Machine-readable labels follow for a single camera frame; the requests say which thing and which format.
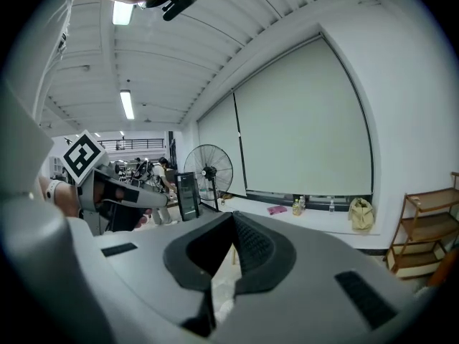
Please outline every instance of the black rubber pad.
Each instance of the black rubber pad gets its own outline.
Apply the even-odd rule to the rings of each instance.
[[[234,225],[230,213],[173,240],[164,250],[164,265],[179,285],[207,292],[230,250]]]
[[[372,330],[385,324],[397,314],[356,272],[342,272],[335,275],[335,279]]]
[[[242,278],[235,296],[273,290],[290,273],[296,250],[289,239],[253,221],[239,211],[235,220],[234,244],[239,255]]]
[[[128,244],[120,244],[114,247],[108,247],[106,249],[101,249],[101,251],[105,257],[110,257],[110,256],[123,254],[128,251],[132,251],[133,249],[136,249],[136,248],[137,246],[135,244],[128,243]]]

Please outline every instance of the yellow bag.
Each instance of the yellow bag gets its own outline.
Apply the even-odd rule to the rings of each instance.
[[[349,207],[348,220],[354,231],[370,231],[374,224],[373,207],[365,199],[355,198]]]

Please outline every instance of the pink box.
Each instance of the pink box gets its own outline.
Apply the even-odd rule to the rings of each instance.
[[[282,205],[271,206],[270,208],[268,208],[268,213],[269,213],[270,215],[283,213],[284,211],[287,211],[287,208],[285,208],[285,207],[282,206]]]

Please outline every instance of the fluorescent light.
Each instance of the fluorescent light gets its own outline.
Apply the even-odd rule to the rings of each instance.
[[[127,26],[131,22],[134,5],[115,2],[113,7],[113,24]]]
[[[132,109],[132,102],[131,102],[131,91],[129,90],[122,90],[120,92],[121,102],[123,103],[124,112],[128,120],[134,119],[134,111]]]

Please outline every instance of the person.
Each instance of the person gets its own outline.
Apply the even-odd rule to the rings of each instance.
[[[62,167],[62,177],[64,178],[65,182],[69,182],[69,173],[65,169],[65,167]]]
[[[136,164],[136,170],[135,170],[132,178],[139,179],[142,176],[142,174],[141,174],[141,166],[142,166],[141,159],[139,157],[137,157],[134,160],[137,162],[137,164]]]
[[[114,0],[128,4],[136,4],[142,1],[150,0]],[[56,66],[55,63],[62,58],[62,52],[65,49],[65,31],[70,20],[70,9],[73,0],[46,0],[43,5],[36,11],[27,25],[27,29],[19,35],[18,43],[10,51],[4,71],[1,73],[0,89],[4,96],[1,108],[3,113],[2,121],[4,126],[13,130],[15,123],[21,123],[22,127],[28,126],[32,129],[38,125],[32,124],[32,120],[39,122],[44,105],[45,93],[47,86],[51,83]],[[24,84],[24,78],[27,77],[27,84]],[[7,114],[14,114],[13,119],[8,120]],[[45,148],[50,148],[49,139],[41,131],[31,132],[32,135],[27,138],[21,138],[22,133],[18,133],[18,146],[11,154],[9,160],[11,164],[14,160],[25,159],[22,154],[29,151],[29,144],[42,144]],[[0,143],[1,148],[8,146],[8,143]],[[43,163],[45,156],[39,156],[37,163]],[[4,178],[0,184],[0,192],[5,191],[7,194],[17,194],[30,192],[33,189],[33,178],[36,176],[31,173],[24,174],[20,180],[12,183],[8,177]],[[35,197],[44,197],[51,180],[45,177],[36,178],[33,195]],[[94,186],[94,202],[100,203],[104,192],[105,184],[96,182]],[[121,189],[116,192],[117,199],[122,200],[124,195]],[[77,189],[67,183],[59,183],[55,189],[54,203],[65,216],[78,217],[79,203],[77,198]],[[146,217],[142,217],[139,224],[145,223]]]
[[[153,167],[154,191],[165,192],[165,188],[167,188],[175,193],[177,192],[176,187],[166,179],[166,170],[168,166],[169,162],[163,157],[160,158],[159,162]],[[167,206],[163,208],[153,208],[151,215],[157,226],[173,223]]]

